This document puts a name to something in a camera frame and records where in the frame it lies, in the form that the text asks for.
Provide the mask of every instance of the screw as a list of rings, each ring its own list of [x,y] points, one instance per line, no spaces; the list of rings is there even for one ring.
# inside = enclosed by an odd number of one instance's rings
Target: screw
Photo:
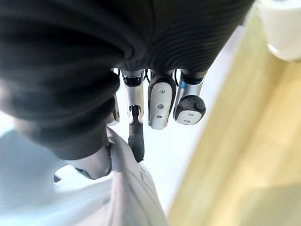
[[[159,105],[157,105],[157,108],[158,108],[158,109],[163,109],[163,108],[164,108],[164,105],[159,104]]]

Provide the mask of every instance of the black cable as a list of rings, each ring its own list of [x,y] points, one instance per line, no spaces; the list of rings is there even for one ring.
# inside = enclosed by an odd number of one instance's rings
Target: black cable
[[[177,80],[177,69],[175,69],[175,71],[174,71],[174,81],[175,81],[175,84],[177,85],[177,87],[179,87],[179,83]]]
[[[147,76],[147,73],[148,73],[148,69],[145,69],[145,76],[143,78],[143,81],[146,79],[148,81],[148,83],[150,82],[150,79],[149,77]]]

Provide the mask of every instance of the wooden table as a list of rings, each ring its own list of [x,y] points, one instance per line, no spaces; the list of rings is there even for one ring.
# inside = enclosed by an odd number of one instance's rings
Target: wooden table
[[[268,51],[254,10],[168,219],[301,225],[301,62]]]

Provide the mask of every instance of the small hole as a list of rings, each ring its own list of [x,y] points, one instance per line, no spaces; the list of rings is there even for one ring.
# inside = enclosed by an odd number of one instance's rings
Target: small hole
[[[163,109],[163,108],[164,108],[164,105],[161,105],[161,104],[160,104],[160,105],[157,105],[157,108],[158,108],[158,109]]]

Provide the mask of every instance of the white plastic part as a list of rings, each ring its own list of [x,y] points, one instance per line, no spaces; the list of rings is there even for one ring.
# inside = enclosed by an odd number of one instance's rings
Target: white plastic part
[[[14,130],[0,137],[1,226],[167,226],[153,180],[113,130],[112,173],[54,183],[65,163]]]
[[[152,88],[150,95],[149,125],[152,129],[167,126],[173,90],[167,82],[159,82]]]
[[[260,0],[259,15],[272,54],[301,60],[301,0]]]
[[[201,118],[202,114],[200,112],[184,110],[179,113],[176,122],[183,125],[194,125],[200,121]]]

